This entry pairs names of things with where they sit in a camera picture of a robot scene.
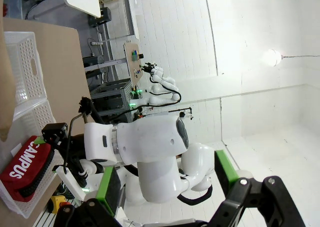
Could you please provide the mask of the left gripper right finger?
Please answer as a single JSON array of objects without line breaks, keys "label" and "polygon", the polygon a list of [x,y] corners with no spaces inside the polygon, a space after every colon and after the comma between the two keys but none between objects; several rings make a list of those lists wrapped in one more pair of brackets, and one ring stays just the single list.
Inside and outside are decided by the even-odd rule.
[{"label": "left gripper right finger", "polygon": [[225,200],[211,218],[211,227],[237,227],[248,208],[257,209],[267,227],[306,227],[279,176],[262,182],[240,177],[223,150],[214,152],[214,170]]}]

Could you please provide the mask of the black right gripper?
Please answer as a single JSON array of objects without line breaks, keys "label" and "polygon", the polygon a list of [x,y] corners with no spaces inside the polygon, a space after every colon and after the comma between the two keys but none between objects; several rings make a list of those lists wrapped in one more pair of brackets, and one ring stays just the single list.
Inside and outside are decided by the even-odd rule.
[{"label": "black right gripper", "polygon": [[[66,123],[49,123],[41,130],[41,136],[37,136],[34,144],[48,144],[58,151],[67,150],[68,125]],[[72,159],[85,159],[84,134],[71,136],[67,161]]]}]

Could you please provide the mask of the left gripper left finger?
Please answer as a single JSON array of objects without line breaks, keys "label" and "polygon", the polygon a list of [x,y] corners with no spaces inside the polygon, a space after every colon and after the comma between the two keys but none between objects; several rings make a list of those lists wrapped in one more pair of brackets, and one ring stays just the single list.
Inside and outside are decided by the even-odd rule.
[{"label": "left gripper left finger", "polygon": [[116,220],[121,197],[121,181],[114,167],[107,167],[95,198],[80,206],[68,204],[59,208],[56,227],[122,227]]}]

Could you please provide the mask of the red zippered pencil case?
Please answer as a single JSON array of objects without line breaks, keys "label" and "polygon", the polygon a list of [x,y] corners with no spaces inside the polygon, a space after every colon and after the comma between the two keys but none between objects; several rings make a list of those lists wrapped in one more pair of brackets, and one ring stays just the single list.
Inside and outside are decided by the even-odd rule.
[{"label": "red zippered pencil case", "polygon": [[0,181],[13,200],[29,202],[43,179],[54,150],[47,143],[36,143],[31,136],[0,173]]}]

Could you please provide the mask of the person's right hand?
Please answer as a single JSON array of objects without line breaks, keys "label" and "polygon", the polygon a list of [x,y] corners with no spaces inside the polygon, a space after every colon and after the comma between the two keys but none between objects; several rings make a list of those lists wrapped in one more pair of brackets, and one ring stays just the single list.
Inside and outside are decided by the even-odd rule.
[{"label": "person's right hand", "polygon": [[5,142],[15,112],[16,84],[4,33],[0,34],[0,140]]}]

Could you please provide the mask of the white perforated plastic basket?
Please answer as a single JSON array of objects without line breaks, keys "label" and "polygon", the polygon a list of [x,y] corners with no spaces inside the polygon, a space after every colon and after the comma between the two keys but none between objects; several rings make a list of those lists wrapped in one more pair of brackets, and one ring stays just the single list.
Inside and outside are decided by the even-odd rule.
[{"label": "white perforated plastic basket", "polygon": [[47,99],[34,32],[4,32],[6,49],[15,80],[16,120]]},{"label": "white perforated plastic basket", "polygon": [[[34,108],[26,111],[16,118],[9,130],[5,142],[0,140],[0,172],[12,160],[14,151],[17,146],[27,142],[31,136],[40,136],[41,130],[46,124],[55,123],[50,104],[47,100],[37,104]],[[61,155],[55,151],[53,160],[51,161],[48,170],[40,181],[35,194],[28,202],[13,200],[5,186],[0,182],[0,198],[11,211],[29,218],[39,201],[44,200],[45,191],[51,185],[52,181],[57,178],[57,174],[52,171],[55,165],[61,165],[63,159]]]}]

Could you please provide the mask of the yellow emergency stop box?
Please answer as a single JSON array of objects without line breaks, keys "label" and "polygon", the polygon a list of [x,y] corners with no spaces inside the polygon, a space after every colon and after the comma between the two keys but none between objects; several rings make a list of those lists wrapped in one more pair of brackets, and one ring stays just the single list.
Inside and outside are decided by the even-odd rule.
[{"label": "yellow emergency stop box", "polygon": [[47,203],[48,212],[57,214],[61,206],[61,203],[66,202],[66,197],[63,195],[53,195],[50,197]]}]

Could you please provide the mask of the grey metal equipment rack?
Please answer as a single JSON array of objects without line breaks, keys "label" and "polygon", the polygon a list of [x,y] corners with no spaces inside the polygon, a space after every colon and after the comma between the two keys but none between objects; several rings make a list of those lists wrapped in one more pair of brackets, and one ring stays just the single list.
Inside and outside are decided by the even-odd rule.
[{"label": "grey metal equipment rack", "polygon": [[102,120],[107,123],[130,123],[133,121],[129,110],[132,98],[132,82],[129,78],[100,84],[90,91],[93,105]]}]

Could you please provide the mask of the wooden task board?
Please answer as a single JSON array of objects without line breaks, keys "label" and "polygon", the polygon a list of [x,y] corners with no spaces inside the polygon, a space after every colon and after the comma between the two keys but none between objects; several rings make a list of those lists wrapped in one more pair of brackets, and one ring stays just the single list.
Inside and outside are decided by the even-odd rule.
[{"label": "wooden task board", "polygon": [[139,57],[139,46],[136,43],[127,42],[124,43],[123,47],[131,83],[132,86],[135,87],[143,76],[141,60]]}]

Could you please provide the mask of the black box under table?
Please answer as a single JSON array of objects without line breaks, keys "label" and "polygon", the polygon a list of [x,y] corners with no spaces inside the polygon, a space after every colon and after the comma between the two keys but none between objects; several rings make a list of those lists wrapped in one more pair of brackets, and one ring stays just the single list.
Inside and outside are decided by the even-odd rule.
[{"label": "black box under table", "polygon": [[90,27],[95,28],[112,20],[111,10],[108,7],[102,7],[100,14],[100,17],[88,15],[88,25]]}]

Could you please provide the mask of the round white lamp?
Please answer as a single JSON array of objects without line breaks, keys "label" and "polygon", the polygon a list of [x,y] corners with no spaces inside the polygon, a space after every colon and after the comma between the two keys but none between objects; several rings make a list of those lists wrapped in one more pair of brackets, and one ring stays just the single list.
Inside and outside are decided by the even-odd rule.
[{"label": "round white lamp", "polygon": [[262,57],[265,64],[271,67],[277,66],[283,60],[283,58],[284,56],[275,49],[268,49]]}]

